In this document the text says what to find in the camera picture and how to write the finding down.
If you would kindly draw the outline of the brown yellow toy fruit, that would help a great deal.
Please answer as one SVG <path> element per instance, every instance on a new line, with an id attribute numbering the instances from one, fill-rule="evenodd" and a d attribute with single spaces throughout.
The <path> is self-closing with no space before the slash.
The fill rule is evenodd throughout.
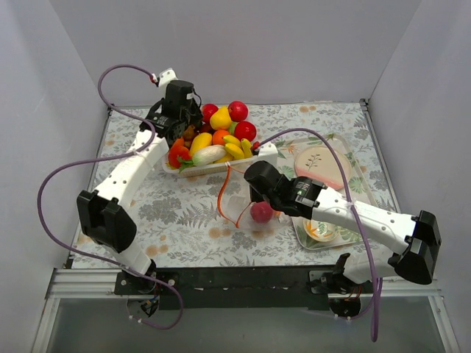
<path id="1" fill-rule="evenodd" d="M 195 138 L 195 136 L 197 135 L 198 131 L 197 129 L 195 128 L 194 125 L 190 125 L 183 133 L 183 139 L 185 141 L 190 141 L 190 140 L 193 140 Z"/>

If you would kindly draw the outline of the red yellow toy mango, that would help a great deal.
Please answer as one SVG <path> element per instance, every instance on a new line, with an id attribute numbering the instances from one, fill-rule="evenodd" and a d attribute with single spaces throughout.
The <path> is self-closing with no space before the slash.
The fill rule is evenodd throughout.
<path id="1" fill-rule="evenodd" d="M 212 145 L 213 136 L 208 132 L 199 133 L 191 143 L 189 153 L 193 156 L 199 150 Z"/>

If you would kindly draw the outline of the red toy pomegranate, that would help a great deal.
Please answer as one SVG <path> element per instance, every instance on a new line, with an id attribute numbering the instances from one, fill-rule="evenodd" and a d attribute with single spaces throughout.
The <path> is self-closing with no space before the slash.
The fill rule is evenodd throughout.
<path id="1" fill-rule="evenodd" d="M 251 206 L 250 215 L 257 224 L 266 224 L 274 216 L 274 210 L 267 202 L 256 202 Z"/>

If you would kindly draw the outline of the yellow toy peach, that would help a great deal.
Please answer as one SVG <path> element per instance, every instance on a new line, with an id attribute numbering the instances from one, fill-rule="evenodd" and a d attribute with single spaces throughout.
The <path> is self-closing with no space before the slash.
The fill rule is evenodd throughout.
<path id="1" fill-rule="evenodd" d="M 210 125 L 212 129 L 219 130 L 224 129 L 228 130 L 232 123 L 228 107 L 220 107 L 212 116 L 210 117 Z"/>

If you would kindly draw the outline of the clear zip top bag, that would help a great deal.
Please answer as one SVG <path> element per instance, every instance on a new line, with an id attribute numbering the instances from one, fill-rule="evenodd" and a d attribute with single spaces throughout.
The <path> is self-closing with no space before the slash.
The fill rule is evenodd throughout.
<path id="1" fill-rule="evenodd" d="M 249 163 L 225 163 L 226 176 L 217 196 L 217 209 L 220 216 L 233 224 L 236 229 L 250 232 L 275 232 L 291 226 L 291 218 L 274 210 L 273 218 L 266 224 L 257 224 L 250 215 L 251 200 L 249 184 L 244 180 L 244 172 Z"/>

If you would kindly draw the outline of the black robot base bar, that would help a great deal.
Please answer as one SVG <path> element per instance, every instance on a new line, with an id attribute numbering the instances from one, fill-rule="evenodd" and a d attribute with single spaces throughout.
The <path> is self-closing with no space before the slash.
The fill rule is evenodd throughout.
<path id="1" fill-rule="evenodd" d="M 361 311 L 361 295 L 370 283 L 336 284 L 333 265 L 291 265 L 209 268 L 159 268 L 159 284 L 120 271 L 114 293 L 149 298 L 144 307 L 176 310 L 206 308 L 298 307 L 326 310 L 348 318 Z"/>

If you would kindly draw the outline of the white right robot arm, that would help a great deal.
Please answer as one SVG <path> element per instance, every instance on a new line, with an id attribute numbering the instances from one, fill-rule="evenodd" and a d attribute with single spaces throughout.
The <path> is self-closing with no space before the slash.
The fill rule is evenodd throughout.
<path id="1" fill-rule="evenodd" d="M 429 285 L 442 244 L 436 216 L 393 213 L 363 202 L 349 202 L 333 188 L 301 176 L 288 179 L 272 164 L 259 161 L 245 172 L 250 197 L 265 201 L 276 211 L 364 232 L 381 244 L 363 254 L 340 256 L 331 271 L 314 279 L 331 293 L 350 292 L 373 278 L 399 276 L 418 285 Z"/>

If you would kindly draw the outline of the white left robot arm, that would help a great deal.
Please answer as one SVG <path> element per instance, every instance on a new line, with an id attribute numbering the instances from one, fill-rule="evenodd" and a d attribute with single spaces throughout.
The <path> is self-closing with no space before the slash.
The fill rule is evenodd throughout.
<path id="1" fill-rule="evenodd" d="M 202 123 L 202 113 L 194 99 L 194 84 L 173 79 L 164 87 L 164 97 L 151 107 L 138 128 L 127 151 L 130 156 L 119 162 L 94 190 L 84 190 L 77 197 L 82 233 L 134 271 L 131 285 L 142 294 L 155 289 L 157 277 L 149 271 L 155 264 L 135 239 L 137 226 L 128 214 L 130 203 L 175 140 L 189 126 Z"/>

